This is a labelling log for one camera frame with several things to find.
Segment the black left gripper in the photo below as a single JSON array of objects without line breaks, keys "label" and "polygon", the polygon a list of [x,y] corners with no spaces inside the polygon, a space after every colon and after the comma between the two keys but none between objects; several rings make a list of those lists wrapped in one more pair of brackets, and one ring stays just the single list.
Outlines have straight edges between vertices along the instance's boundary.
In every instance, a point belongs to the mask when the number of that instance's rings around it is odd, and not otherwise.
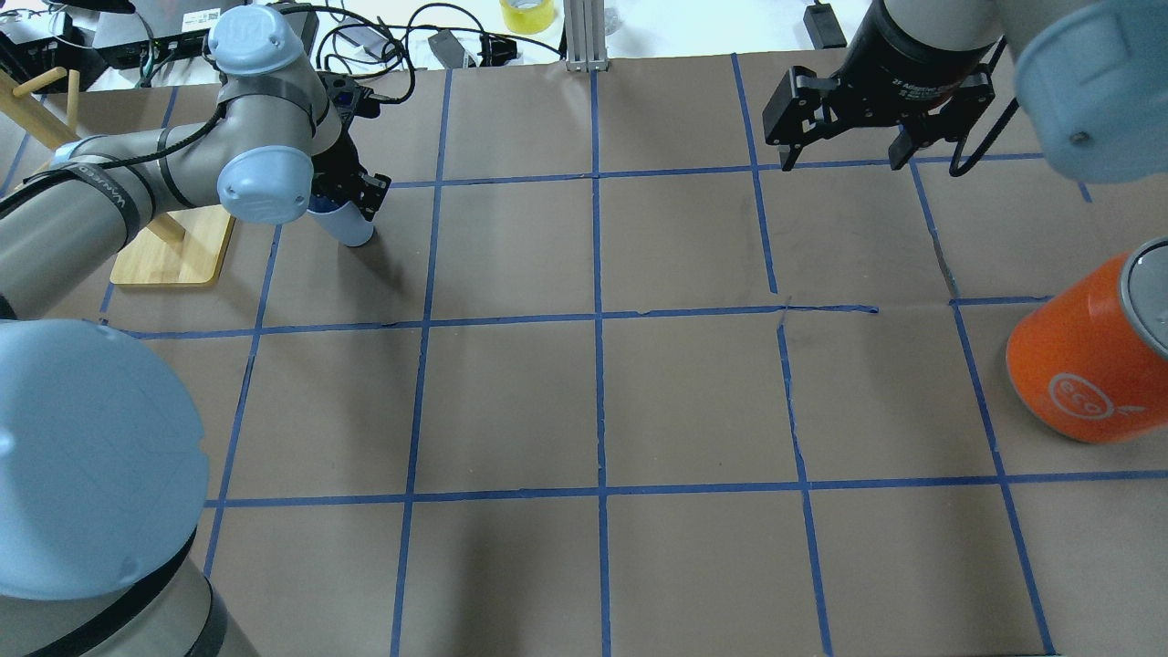
[{"label": "black left gripper", "polygon": [[391,178],[368,172],[360,161],[349,127],[355,118],[377,118],[381,97],[371,88],[360,87],[355,78],[324,78],[321,82],[339,116],[339,136],[338,141],[312,158],[310,209],[338,210],[350,203],[364,220],[371,220],[383,205]]}]

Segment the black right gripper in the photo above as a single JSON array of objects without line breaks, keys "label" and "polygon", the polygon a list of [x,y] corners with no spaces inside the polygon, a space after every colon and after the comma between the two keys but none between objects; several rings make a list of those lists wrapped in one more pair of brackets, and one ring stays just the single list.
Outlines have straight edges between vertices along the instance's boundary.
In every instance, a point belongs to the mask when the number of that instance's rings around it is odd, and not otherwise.
[{"label": "black right gripper", "polygon": [[996,98],[987,54],[1002,30],[993,1],[872,1],[839,69],[794,65],[763,109],[783,168],[847,130],[901,126],[894,170],[936,141],[966,139]]}]

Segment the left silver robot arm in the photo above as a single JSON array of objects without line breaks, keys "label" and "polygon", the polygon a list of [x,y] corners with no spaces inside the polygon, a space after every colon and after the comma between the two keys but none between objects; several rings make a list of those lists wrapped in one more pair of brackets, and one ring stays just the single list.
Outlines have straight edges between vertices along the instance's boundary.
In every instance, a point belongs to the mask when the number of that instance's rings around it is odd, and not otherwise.
[{"label": "left silver robot arm", "polygon": [[383,99],[318,71],[271,5],[225,11],[207,46],[208,120],[70,141],[4,199],[5,656],[257,653],[192,561],[209,480],[192,395],[128,333],[47,316],[175,210],[371,238],[391,179],[348,130]]}]

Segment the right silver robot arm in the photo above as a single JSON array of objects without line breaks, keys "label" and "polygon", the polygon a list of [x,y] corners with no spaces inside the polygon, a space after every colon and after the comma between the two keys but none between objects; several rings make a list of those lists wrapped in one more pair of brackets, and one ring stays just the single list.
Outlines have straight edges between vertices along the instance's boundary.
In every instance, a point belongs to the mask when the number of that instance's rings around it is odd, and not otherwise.
[{"label": "right silver robot arm", "polygon": [[951,141],[976,166],[1018,111],[1048,166],[1080,184],[1164,173],[1163,1],[871,1],[839,69],[795,65],[763,109],[783,170],[847,130],[892,127],[894,170]]}]

